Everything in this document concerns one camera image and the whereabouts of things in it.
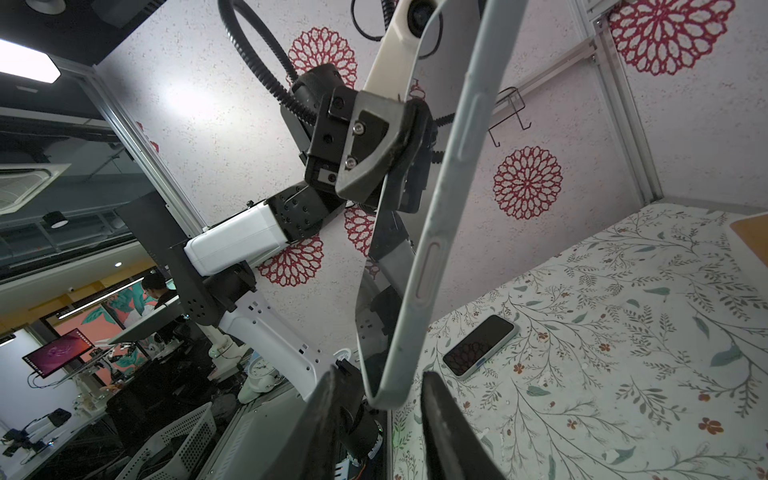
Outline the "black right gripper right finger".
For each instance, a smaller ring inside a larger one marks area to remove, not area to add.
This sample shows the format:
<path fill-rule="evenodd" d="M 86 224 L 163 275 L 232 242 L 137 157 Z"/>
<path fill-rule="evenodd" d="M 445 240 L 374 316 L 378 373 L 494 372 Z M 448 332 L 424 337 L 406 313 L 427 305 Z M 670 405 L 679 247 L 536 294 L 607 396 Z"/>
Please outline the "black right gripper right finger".
<path fill-rule="evenodd" d="M 438 373 L 423 374 L 420 403 L 428 479 L 504 479 Z"/>

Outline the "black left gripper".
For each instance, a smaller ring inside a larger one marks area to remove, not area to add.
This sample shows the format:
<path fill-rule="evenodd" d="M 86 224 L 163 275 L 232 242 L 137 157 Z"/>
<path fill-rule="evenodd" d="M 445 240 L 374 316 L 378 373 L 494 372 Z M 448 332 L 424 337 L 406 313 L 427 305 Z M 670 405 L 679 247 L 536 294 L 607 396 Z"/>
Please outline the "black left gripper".
<path fill-rule="evenodd" d="M 369 201 L 408 146 L 417 113 L 413 99 L 334 88 L 317 113 L 305 182 L 355 203 Z"/>

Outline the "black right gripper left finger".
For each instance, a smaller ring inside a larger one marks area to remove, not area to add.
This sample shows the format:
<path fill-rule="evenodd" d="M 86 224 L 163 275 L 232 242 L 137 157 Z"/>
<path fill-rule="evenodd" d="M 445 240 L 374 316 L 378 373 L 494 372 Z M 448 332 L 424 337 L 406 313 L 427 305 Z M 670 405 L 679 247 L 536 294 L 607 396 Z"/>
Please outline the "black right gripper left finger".
<path fill-rule="evenodd" d="M 362 423 L 359 370 L 347 360 L 335 363 L 309 397 L 286 445 L 262 475 L 264 479 L 332 479 L 340 450 L 363 459 L 357 438 Z"/>

